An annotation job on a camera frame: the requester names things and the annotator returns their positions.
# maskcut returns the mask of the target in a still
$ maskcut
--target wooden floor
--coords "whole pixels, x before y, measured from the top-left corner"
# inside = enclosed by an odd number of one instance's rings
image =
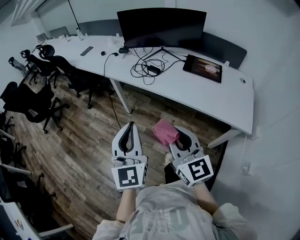
[[[35,92],[41,88],[41,83],[31,86]],[[115,218],[120,203],[121,194],[111,173],[111,143],[119,126],[107,94],[93,96],[93,108],[89,110],[88,94],[77,98],[63,78],[52,90],[62,103],[71,106],[61,112],[62,131],[52,120],[47,127],[49,133],[44,134],[43,122],[30,123],[21,113],[8,112],[7,116],[14,116],[12,133],[27,146],[23,159],[33,179],[44,173],[47,191],[57,194],[53,199],[55,217],[75,226],[72,233],[76,239],[91,239],[103,219]],[[227,131],[227,125],[141,89],[126,85],[124,91],[132,114],[125,112],[116,94],[112,95],[113,105],[121,126],[130,121],[138,125],[143,153],[149,157],[148,186],[165,182],[163,163],[168,149],[151,130],[161,118],[194,132],[215,169],[222,145],[212,150],[206,146]]]

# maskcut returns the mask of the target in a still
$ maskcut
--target pink bag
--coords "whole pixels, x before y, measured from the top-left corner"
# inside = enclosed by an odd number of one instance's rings
[[[159,120],[159,122],[153,127],[152,131],[164,146],[167,146],[179,139],[178,131],[166,119]]]

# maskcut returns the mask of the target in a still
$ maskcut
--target person's arm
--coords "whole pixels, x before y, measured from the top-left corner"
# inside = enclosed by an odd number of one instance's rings
[[[209,214],[213,215],[215,211],[218,210],[219,206],[207,189],[205,183],[199,183],[193,186],[193,189],[199,206]]]
[[[118,208],[116,220],[125,223],[130,215],[135,211],[135,189],[126,189]]]
[[[103,220],[97,227],[93,240],[118,239],[124,223],[135,211],[135,189],[124,190],[115,221]]]
[[[197,184],[193,188],[199,206],[212,215],[219,239],[257,239],[255,230],[242,217],[237,207],[230,203],[219,207],[204,183]]]

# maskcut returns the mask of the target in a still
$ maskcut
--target white desk leg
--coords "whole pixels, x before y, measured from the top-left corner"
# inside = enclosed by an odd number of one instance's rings
[[[14,137],[14,136],[12,136],[12,135],[10,135],[10,134],[4,132],[4,131],[1,130],[1,129],[0,129],[0,134],[3,134],[4,136],[9,137],[9,138],[12,139],[12,140],[15,140],[15,137]]]
[[[113,85],[116,93],[118,94],[119,99],[121,100],[121,102],[123,104],[123,107],[125,108],[126,112],[131,113],[131,107],[129,106],[129,104],[127,102],[127,99],[124,95],[124,92],[123,92],[123,89],[122,89],[120,83],[116,80],[111,79],[111,78],[110,78],[110,80],[111,80],[112,85]]]
[[[241,133],[241,131],[239,131],[239,130],[230,129],[228,132],[224,133],[222,136],[220,136],[217,139],[215,139],[214,141],[210,142],[207,145],[207,147],[214,148],[214,147],[222,144],[223,142],[226,142],[227,140],[232,139],[233,137],[235,137],[236,135],[238,135],[240,133]]]
[[[48,237],[51,237],[53,235],[65,232],[65,231],[67,231],[67,230],[69,230],[73,227],[74,227],[73,224],[69,224],[69,225],[65,225],[63,227],[59,227],[59,228],[47,231],[47,232],[41,232],[39,235],[40,235],[41,238],[46,238],[46,237],[48,238]]]
[[[21,169],[21,168],[15,168],[15,167],[5,165],[5,164],[2,164],[2,167],[5,167],[6,169],[8,169],[12,172],[15,172],[15,173],[23,173],[25,175],[31,175],[30,171],[27,171],[27,170],[24,170],[24,169]]]

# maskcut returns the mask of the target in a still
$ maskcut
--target computer monitor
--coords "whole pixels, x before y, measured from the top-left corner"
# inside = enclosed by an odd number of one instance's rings
[[[141,8],[117,12],[125,46],[190,48],[200,40],[206,13],[180,8]]]

